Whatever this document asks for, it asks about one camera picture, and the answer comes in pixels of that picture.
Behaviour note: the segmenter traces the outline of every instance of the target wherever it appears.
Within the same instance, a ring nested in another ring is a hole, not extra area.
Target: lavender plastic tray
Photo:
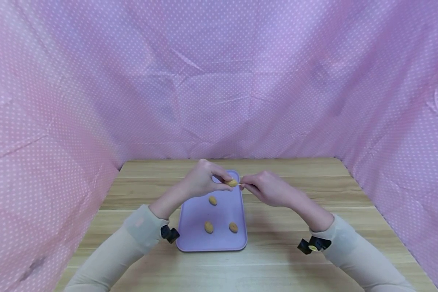
[[[228,172],[239,181],[237,172]],[[216,206],[209,203],[210,196],[216,197]],[[206,221],[213,224],[214,232],[211,234],[204,230]],[[231,222],[237,224],[237,233],[229,230]],[[248,236],[240,188],[237,186],[233,191],[214,191],[183,203],[178,232],[180,237],[176,240],[177,248],[184,252],[244,249]]]

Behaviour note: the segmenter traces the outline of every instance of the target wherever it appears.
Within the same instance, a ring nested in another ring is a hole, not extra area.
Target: pink backdrop
[[[438,286],[438,0],[0,1],[0,291],[124,161],[338,157]]]

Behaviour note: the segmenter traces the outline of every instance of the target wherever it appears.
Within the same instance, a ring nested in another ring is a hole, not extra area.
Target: beige sleeve
[[[134,262],[161,240],[157,218],[143,205],[103,242],[72,277],[64,292],[108,292]]]
[[[312,232],[314,237],[328,239],[332,244],[323,251],[327,260],[341,268],[366,292],[413,292],[415,289],[385,256],[361,237],[337,215],[323,232]]]

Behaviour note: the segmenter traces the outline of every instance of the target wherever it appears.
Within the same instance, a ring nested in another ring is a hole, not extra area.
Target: table surface
[[[213,160],[240,175],[271,170],[351,224],[393,262],[418,291],[437,291],[431,280],[337,159]],[[141,204],[149,204],[179,181],[194,160],[133,160],[124,164],[60,280],[62,291],[81,264]],[[236,252],[183,253],[162,240],[136,262],[112,291],[362,291],[320,253],[297,249],[309,239],[292,211],[266,206],[243,192],[249,241]],[[170,218],[178,226],[180,210]]]

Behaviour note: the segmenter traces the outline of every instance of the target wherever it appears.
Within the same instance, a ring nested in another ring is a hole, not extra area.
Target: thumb
[[[216,191],[232,191],[234,188],[229,187],[226,184],[216,184],[215,182],[213,182],[214,185],[214,189]]]

